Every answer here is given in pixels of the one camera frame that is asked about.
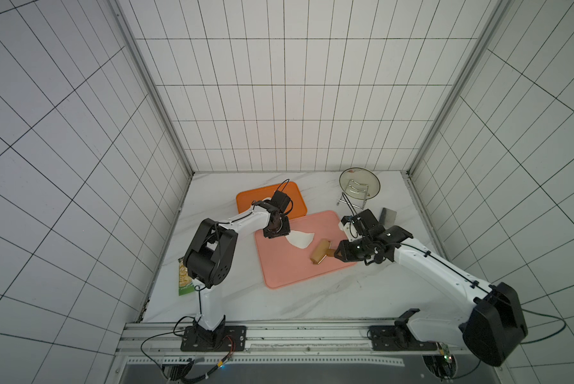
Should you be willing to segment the wooden dough roller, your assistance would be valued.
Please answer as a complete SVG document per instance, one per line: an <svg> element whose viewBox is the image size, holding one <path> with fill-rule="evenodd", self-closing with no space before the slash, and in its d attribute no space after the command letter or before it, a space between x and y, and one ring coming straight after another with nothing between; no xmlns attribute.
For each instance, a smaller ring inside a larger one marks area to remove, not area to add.
<svg viewBox="0 0 574 384"><path fill-rule="evenodd" d="M334 254L335 249L332 248L331 241L328 239L323 239L312 252L309 259L314 265L319 265L325 259L333 258Z"/></svg>

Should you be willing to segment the white dough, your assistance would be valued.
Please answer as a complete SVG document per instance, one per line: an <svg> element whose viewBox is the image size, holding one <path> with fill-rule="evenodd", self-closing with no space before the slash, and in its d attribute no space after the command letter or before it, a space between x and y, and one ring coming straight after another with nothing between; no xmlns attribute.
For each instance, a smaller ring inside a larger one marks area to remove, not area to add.
<svg viewBox="0 0 574 384"><path fill-rule="evenodd" d="M298 249L306 249L314 240L315 233L306 233L297 230L291 230L290 233L285 237L290 245L295 246Z"/></svg>

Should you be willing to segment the pink silicone mat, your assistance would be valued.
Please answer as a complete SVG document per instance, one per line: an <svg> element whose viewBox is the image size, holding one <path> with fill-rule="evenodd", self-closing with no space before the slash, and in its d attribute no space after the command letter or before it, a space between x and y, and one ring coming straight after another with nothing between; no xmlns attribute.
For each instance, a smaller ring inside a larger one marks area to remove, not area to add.
<svg viewBox="0 0 574 384"><path fill-rule="evenodd" d="M305 249L292 245L285 237L268 239L260 230L256 232L255 242L266 286L278 289L353 267L353 262L342 262L333 258L326 258L320 264L310 260L310 256L322 241L329 241L334 249L340 241L346 239L346 234L339 228L340 223L338 214L333 211L291 220L292 232L300 231L314 236Z"/></svg>

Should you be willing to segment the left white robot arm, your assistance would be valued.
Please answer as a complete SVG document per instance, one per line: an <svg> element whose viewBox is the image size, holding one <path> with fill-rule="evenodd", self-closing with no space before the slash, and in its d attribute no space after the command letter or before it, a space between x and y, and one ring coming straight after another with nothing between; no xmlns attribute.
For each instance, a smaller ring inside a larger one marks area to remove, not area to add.
<svg viewBox="0 0 574 384"><path fill-rule="evenodd" d="M225 313L221 308L218 285L231 270L237 240L261 231L265 238L285 237L290 233L288 214L291 198L277 190L271 198L255 201L251 207L230 219L203 220L187 249L182 265L198 289L200 310L194 329L207 339L224 337Z"/></svg>

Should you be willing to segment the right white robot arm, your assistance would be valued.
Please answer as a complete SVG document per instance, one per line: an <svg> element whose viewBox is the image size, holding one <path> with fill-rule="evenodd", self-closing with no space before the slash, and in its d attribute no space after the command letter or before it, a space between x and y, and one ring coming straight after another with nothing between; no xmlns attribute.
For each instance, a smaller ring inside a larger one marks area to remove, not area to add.
<svg viewBox="0 0 574 384"><path fill-rule="evenodd" d="M334 257L342 262L381 264L388 260L411 270L445 297L453 310L411 308L394 322L397 345L440 342L468 349L483 363L499 367L525 339L528 328L517 292L493 285L456 267L399 226L384 228L370 210L345 216L347 238Z"/></svg>

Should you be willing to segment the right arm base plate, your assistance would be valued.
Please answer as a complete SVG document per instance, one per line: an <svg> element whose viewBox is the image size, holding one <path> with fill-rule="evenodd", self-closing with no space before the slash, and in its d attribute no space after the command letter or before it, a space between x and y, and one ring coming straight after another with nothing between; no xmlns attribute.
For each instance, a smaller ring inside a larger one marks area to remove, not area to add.
<svg viewBox="0 0 574 384"><path fill-rule="evenodd" d="M409 309L398 317L392 326L370 326L367 338L372 342L374 351L435 351L435 342L421 342L415 339L408 328L409 319L416 315L419 309Z"/></svg>

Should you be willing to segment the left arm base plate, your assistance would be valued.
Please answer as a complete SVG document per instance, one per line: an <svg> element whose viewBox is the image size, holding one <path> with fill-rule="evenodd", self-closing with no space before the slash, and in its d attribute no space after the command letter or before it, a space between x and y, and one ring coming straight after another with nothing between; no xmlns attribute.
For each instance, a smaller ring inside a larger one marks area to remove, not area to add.
<svg viewBox="0 0 574 384"><path fill-rule="evenodd" d="M182 338L182 352L240 352L245 350L246 326L219 326L207 331L200 326L188 326Z"/></svg>

